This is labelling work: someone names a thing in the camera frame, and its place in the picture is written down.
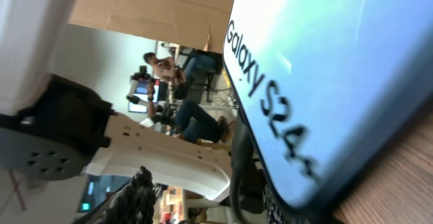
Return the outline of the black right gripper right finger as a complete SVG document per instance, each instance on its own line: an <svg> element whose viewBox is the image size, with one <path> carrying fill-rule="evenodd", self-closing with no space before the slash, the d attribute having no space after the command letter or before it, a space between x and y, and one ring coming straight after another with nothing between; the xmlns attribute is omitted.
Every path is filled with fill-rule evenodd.
<svg viewBox="0 0 433 224"><path fill-rule="evenodd" d="M263 206L268 224L304 224L304 219L297 219L283 214L268 185L263 190Z"/></svg>

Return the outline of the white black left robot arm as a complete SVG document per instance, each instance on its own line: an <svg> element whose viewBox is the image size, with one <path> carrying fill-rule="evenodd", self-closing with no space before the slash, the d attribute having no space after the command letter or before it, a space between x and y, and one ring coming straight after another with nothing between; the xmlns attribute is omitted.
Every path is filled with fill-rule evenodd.
<svg viewBox="0 0 433 224"><path fill-rule="evenodd" d="M131 177L146 166L159 183L227 198L227 153L142 126L52 73L74 1L1 0L1 165L45 181Z"/></svg>

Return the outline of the blue Galaxy smartphone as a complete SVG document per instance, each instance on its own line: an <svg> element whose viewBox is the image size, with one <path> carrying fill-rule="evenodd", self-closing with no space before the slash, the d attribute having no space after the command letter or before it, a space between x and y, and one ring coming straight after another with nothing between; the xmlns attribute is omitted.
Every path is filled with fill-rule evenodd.
<svg viewBox="0 0 433 224"><path fill-rule="evenodd" d="M233 0L225 65L284 208L332 208L432 97L432 0Z"/></svg>

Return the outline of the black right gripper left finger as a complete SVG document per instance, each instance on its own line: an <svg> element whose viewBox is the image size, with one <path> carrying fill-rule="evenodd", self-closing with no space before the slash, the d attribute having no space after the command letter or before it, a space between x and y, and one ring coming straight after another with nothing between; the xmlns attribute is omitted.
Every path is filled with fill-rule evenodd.
<svg viewBox="0 0 433 224"><path fill-rule="evenodd" d="M156 194L144 166L111 197L73 224L152 224Z"/></svg>

